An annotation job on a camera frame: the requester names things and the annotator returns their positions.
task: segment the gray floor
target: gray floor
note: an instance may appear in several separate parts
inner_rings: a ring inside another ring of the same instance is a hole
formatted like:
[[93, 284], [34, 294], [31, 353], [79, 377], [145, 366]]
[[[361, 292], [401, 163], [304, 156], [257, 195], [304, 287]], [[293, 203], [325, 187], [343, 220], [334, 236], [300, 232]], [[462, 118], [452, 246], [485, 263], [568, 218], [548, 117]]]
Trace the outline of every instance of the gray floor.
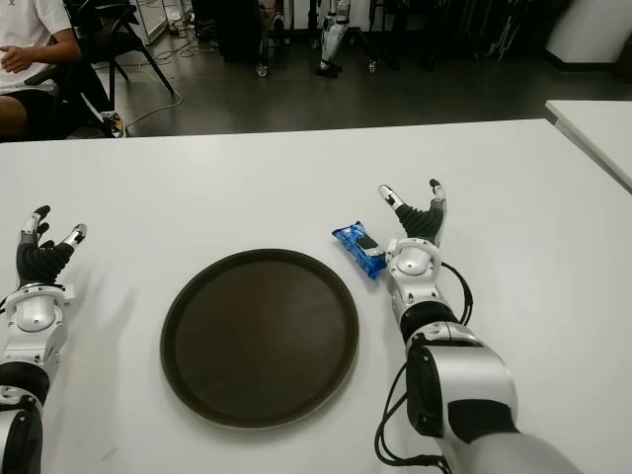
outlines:
[[[186, 39], [161, 37], [154, 54], [177, 48]], [[314, 75], [318, 51], [296, 44], [277, 48], [271, 75], [254, 67], [226, 64], [216, 51], [173, 56], [162, 66], [182, 94], [178, 107], [157, 113], [130, 128], [132, 136], [247, 133], [325, 128], [393, 126], [459, 121], [549, 118], [549, 99], [632, 100], [632, 85], [604, 73], [560, 73], [543, 59], [443, 61], [425, 72], [413, 55], [400, 71], [383, 65], [377, 74], [357, 44], [345, 44], [338, 61], [345, 72], [336, 80]], [[130, 54], [121, 64], [136, 64]], [[172, 104], [167, 90], [137, 67], [130, 81], [117, 77], [117, 111], [127, 123]], [[106, 83], [106, 70], [99, 71]]]

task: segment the robotic arm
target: robotic arm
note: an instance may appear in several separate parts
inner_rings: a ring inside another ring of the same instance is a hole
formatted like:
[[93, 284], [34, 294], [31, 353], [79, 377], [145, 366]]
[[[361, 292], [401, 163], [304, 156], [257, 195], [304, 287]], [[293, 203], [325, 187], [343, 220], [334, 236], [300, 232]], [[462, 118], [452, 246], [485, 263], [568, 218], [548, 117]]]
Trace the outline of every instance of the robotic arm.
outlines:
[[62, 308], [72, 290], [55, 281], [84, 240], [87, 228], [77, 225], [55, 245], [41, 246], [50, 207], [27, 220], [17, 252], [19, 288], [7, 296], [7, 338], [0, 353], [0, 474], [39, 474], [42, 407], [66, 341]]
[[388, 247], [388, 289], [406, 347], [408, 419], [444, 456], [425, 465], [452, 474], [581, 474], [553, 446], [518, 431], [507, 367], [456, 319], [436, 287], [446, 205], [441, 184], [432, 180], [431, 187], [428, 211], [379, 188], [408, 235]]

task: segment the white shirt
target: white shirt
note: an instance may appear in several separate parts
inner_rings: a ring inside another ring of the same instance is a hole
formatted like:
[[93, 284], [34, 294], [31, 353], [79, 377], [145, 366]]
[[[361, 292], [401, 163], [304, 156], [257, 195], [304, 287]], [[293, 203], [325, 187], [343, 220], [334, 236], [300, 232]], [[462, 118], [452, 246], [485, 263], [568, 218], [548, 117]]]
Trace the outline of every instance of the white shirt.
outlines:
[[[62, 0], [0, 0], [0, 46], [48, 46], [53, 35], [70, 28]], [[5, 54], [0, 51], [0, 58]], [[24, 81], [47, 67], [34, 62], [17, 74], [0, 68], [0, 93], [30, 89]], [[38, 89], [53, 90], [54, 85], [44, 83]]]

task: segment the robot leg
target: robot leg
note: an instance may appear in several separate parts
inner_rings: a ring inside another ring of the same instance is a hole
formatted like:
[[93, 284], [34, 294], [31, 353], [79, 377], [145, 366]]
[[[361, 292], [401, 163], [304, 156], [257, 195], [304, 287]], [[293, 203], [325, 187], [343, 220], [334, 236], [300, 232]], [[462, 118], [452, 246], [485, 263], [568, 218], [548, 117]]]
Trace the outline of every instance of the robot leg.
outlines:
[[342, 68], [333, 63], [340, 43], [349, 27], [351, 0], [331, 0], [330, 11], [323, 25], [322, 55], [320, 66], [316, 71], [319, 76], [338, 77]]

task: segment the blue snack package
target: blue snack package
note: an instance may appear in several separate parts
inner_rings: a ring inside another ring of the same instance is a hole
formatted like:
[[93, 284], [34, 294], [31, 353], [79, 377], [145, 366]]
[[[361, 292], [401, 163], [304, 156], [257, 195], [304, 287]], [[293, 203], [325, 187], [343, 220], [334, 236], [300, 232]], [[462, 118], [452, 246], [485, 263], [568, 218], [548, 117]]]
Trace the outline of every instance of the blue snack package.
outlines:
[[355, 261], [369, 277], [376, 279], [379, 273], [386, 268], [384, 249], [370, 238], [360, 221], [344, 229], [335, 230], [332, 235], [347, 247], [347, 250], [354, 255]]

